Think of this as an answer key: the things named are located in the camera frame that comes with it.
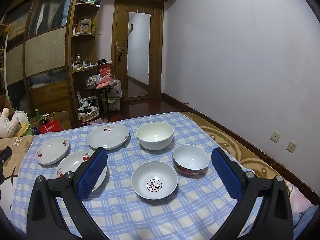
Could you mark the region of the small cherry plate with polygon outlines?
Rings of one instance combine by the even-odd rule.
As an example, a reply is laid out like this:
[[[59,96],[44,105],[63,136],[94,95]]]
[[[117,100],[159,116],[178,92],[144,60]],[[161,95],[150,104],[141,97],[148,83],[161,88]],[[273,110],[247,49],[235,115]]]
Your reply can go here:
[[[63,137],[55,137],[42,143],[36,152],[35,159],[41,165],[52,165],[60,161],[69,148],[69,141]]]

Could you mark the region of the red-patterned small bowl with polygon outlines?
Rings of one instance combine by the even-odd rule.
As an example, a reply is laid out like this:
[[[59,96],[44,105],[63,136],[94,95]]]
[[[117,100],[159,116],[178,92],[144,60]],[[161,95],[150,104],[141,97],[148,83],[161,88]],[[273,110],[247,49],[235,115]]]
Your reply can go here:
[[[199,147],[185,144],[174,149],[172,161],[176,170],[181,174],[195,176],[208,167],[210,158]]]

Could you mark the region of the large cherry plate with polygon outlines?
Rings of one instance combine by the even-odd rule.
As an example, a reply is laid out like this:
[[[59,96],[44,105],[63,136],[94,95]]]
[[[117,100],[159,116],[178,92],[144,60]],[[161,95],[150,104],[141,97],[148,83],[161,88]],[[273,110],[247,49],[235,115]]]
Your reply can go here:
[[[129,129],[126,126],[109,124],[93,129],[87,137],[87,142],[91,148],[102,147],[106,150],[114,150],[127,140],[129,134]]]

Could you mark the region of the white bowl with red seal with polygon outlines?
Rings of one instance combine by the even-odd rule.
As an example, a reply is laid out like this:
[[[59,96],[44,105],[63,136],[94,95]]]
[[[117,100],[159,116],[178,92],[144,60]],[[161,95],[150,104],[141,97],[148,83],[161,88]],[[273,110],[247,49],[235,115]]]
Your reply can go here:
[[[178,185],[176,171],[162,161],[148,161],[138,166],[131,185],[136,194],[148,200],[163,199],[172,194]]]

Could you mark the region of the large plain white bowl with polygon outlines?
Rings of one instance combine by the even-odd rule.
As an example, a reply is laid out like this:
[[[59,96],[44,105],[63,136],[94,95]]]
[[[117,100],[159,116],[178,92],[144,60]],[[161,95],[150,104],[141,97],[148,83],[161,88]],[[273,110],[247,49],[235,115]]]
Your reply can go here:
[[[172,142],[174,128],[166,122],[150,122],[140,126],[136,137],[140,145],[147,150],[159,151]]]

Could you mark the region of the stuffed plush toy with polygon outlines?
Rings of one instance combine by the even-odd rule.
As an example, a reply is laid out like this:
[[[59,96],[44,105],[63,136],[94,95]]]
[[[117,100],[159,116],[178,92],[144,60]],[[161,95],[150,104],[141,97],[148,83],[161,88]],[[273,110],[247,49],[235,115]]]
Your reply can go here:
[[[0,136],[1,139],[11,138],[16,134],[24,123],[28,124],[27,113],[15,110],[11,120],[9,119],[9,109],[5,107],[1,112],[0,118]]]

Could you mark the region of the red paper shopping bag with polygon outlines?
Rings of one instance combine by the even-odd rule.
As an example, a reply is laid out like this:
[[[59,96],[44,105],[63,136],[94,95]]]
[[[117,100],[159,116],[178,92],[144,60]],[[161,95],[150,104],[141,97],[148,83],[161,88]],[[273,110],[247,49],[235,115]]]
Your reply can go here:
[[[45,134],[48,132],[61,132],[62,127],[56,119],[53,119],[53,117],[49,114],[45,114],[41,117],[41,120],[43,121],[43,125],[40,126],[40,133]]]

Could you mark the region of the brown patterned blanket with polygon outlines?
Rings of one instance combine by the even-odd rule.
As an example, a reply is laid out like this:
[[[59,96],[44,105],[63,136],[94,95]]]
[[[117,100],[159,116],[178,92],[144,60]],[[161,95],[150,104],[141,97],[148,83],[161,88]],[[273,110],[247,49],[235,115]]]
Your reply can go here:
[[[197,126],[205,131],[221,148],[233,156],[243,167],[253,170],[258,177],[273,179],[276,175],[279,175],[270,165],[223,130],[196,114],[190,112],[181,113],[193,120]]]

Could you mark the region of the cardboard box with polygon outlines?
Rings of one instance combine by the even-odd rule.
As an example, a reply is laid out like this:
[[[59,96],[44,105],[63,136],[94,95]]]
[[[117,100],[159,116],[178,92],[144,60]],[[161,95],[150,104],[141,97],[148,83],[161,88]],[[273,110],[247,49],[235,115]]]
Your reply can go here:
[[[62,130],[72,129],[68,111],[53,112],[50,116],[60,123]]]

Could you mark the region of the small cluttered side table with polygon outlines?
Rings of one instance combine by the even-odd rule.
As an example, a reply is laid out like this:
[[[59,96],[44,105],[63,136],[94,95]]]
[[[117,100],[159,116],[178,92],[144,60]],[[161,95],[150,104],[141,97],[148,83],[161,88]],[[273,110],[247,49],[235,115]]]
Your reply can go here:
[[[114,107],[111,107],[110,103],[116,103],[116,111],[118,111],[122,98],[120,80],[108,76],[93,75],[87,79],[87,83],[84,89],[94,92],[98,98],[99,107],[102,108],[108,121],[111,121],[111,112],[114,111]]]

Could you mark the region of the blue plaid cloth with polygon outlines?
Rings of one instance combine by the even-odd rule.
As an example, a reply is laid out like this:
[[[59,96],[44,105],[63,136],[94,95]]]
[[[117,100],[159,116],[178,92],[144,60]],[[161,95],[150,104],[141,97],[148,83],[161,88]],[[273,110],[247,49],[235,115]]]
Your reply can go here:
[[[171,124],[171,144],[158,152],[142,148],[136,130],[148,122]],[[208,155],[218,144],[185,115],[172,112],[117,122],[129,128],[130,136],[119,148],[108,152],[108,174],[89,200],[83,202],[109,239],[210,239],[236,205],[210,163],[199,176],[178,174],[178,186],[167,198],[151,201],[140,198],[131,186],[133,171],[148,161],[163,161],[172,167],[172,153],[178,145],[195,145]],[[14,190],[11,222],[25,236],[27,210],[35,179],[56,178],[56,166],[42,167],[36,153],[43,142],[55,137],[70,143],[69,155],[90,150],[87,137],[97,127],[69,129],[37,135],[22,161]]]

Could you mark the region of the wooden wardrobe with shelves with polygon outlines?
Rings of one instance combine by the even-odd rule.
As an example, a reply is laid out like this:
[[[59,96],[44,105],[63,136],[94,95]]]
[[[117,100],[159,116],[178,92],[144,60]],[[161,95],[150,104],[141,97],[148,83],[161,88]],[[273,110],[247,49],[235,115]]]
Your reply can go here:
[[[96,62],[101,0],[13,0],[2,22],[10,27],[3,88],[29,117],[67,111],[79,123],[73,63]]]

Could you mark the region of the red bag on table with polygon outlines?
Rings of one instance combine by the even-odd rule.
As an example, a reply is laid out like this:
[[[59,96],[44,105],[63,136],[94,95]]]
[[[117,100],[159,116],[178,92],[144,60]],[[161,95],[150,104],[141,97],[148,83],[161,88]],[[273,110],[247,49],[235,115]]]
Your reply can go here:
[[[98,66],[99,74],[106,77],[116,76],[116,67],[114,63],[103,63]]]

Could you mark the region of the white wall outlet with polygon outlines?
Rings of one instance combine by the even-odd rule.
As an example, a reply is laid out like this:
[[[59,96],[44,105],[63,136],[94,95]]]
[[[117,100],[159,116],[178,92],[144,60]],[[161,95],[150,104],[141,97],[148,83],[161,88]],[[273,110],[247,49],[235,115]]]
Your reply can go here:
[[[287,149],[290,153],[293,153],[293,152],[295,151],[296,147],[297,147],[297,144],[294,143],[293,141],[290,141],[286,149]]]

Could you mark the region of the white wall socket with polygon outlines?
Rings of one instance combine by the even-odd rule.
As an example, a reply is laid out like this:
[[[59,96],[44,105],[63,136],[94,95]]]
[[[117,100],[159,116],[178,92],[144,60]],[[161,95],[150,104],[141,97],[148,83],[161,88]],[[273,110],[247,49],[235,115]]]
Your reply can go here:
[[[279,139],[280,139],[280,134],[276,131],[273,131],[270,139],[275,142],[275,143],[278,143]]]

